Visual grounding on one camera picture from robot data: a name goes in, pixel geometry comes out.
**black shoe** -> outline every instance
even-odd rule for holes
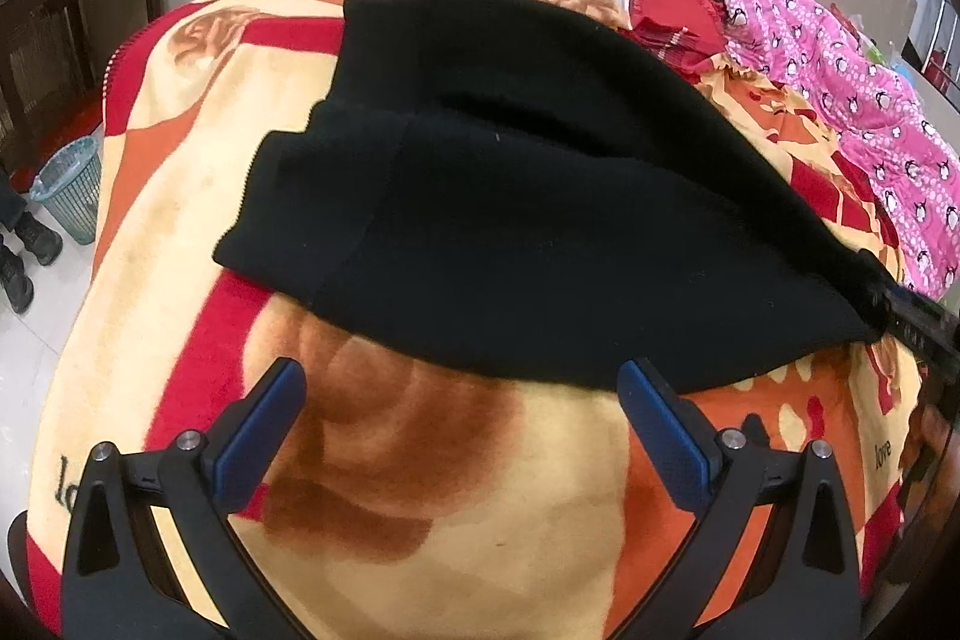
[[[37,256],[40,266],[50,266],[64,249],[64,238],[27,210],[23,211],[23,217],[16,223],[13,233],[22,239],[23,247]]]
[[[6,245],[0,247],[0,281],[13,311],[18,316],[24,314],[34,301],[34,283],[23,272],[23,259],[14,256]]]

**tiled floor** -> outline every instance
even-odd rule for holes
[[[102,136],[103,129],[97,132]],[[37,426],[53,380],[56,363],[90,286],[93,245],[74,242],[42,207],[30,205],[37,219],[64,237],[64,252],[44,268],[7,231],[3,241],[19,253],[27,276],[34,281],[34,303],[22,316],[13,314],[0,292],[0,569],[11,579],[7,530],[27,509],[30,466]]]

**black cloth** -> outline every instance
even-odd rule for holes
[[[632,357],[688,392],[880,335],[872,268],[625,37],[528,0],[344,20],[217,263],[413,357],[602,389]]]
[[[8,231],[13,231],[25,209],[27,202],[13,189],[7,172],[0,170],[0,223],[3,223]]]

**blue plastic basket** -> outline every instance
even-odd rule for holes
[[[30,187],[30,198],[46,207],[78,244],[93,242],[100,201],[97,140],[83,137],[56,151]]]

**red ruffled cushion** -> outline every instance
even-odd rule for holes
[[[714,0],[630,0],[627,35],[677,71],[724,52],[723,5]]]

